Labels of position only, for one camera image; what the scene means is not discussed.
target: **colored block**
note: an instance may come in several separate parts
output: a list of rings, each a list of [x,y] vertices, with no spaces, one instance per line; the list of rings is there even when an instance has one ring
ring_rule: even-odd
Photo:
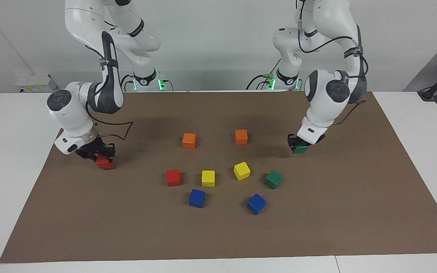
[[[247,142],[247,130],[236,130],[236,145],[246,145]]]
[[[205,203],[205,192],[201,190],[193,189],[189,197],[190,206],[194,206],[201,209],[203,208],[203,203]]]
[[[99,169],[114,169],[114,159],[107,159],[107,157],[98,154],[96,165],[99,167]]]
[[[293,154],[302,154],[308,150],[308,146],[298,146],[293,150]]]
[[[196,134],[184,133],[182,143],[183,143],[183,147],[186,149],[196,148]]]
[[[280,175],[277,171],[272,170],[267,176],[266,181],[264,183],[269,188],[275,190],[278,187],[279,183],[281,183],[281,180],[283,180],[283,176]]]
[[[250,169],[247,163],[242,162],[234,166],[234,173],[236,174],[237,180],[244,180],[250,176]]]
[[[181,185],[182,183],[180,181],[180,170],[171,169],[169,171],[166,171],[166,184],[168,184],[168,187]]]
[[[247,207],[255,215],[259,214],[265,205],[266,201],[257,193],[247,202]]]
[[[201,172],[201,186],[212,188],[215,187],[215,171]]]

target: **white table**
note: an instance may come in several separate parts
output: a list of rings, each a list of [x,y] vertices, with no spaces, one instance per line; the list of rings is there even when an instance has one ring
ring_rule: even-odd
[[[437,105],[416,93],[374,95],[437,201]],[[0,256],[59,131],[47,113],[47,97],[0,94]],[[0,273],[79,271],[431,273],[437,272],[437,254],[0,265]]]

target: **white wall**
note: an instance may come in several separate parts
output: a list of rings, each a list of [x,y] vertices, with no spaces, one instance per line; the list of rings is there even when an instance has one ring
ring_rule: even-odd
[[[179,90],[244,89],[279,59],[274,31],[295,24],[293,0],[137,3],[146,23],[163,37],[162,48],[152,54],[156,68]],[[371,65],[370,90],[403,90],[437,52],[437,1],[352,0],[352,13]],[[0,0],[0,29],[22,56],[18,60],[12,52],[8,57],[10,45],[7,52],[0,49],[0,91],[14,90],[10,78],[27,72],[25,62],[36,73],[52,75],[59,87],[101,76],[95,54],[66,32],[64,0]],[[342,69],[342,55],[336,44],[309,54],[300,76],[314,69]],[[121,62],[121,74],[128,72],[130,66]]]

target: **orange block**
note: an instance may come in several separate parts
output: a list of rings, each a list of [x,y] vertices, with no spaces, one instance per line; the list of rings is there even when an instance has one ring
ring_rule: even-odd
[[[236,130],[236,145],[246,145],[247,142],[247,130]]]
[[[183,147],[186,149],[194,149],[196,147],[196,134],[185,133],[183,135]]]

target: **yellow block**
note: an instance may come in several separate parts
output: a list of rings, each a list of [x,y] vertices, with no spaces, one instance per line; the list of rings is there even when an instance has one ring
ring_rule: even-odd
[[[236,174],[237,179],[240,181],[250,176],[250,169],[247,163],[242,162],[234,166],[234,173]]]
[[[215,171],[201,172],[201,186],[212,188],[215,187]]]

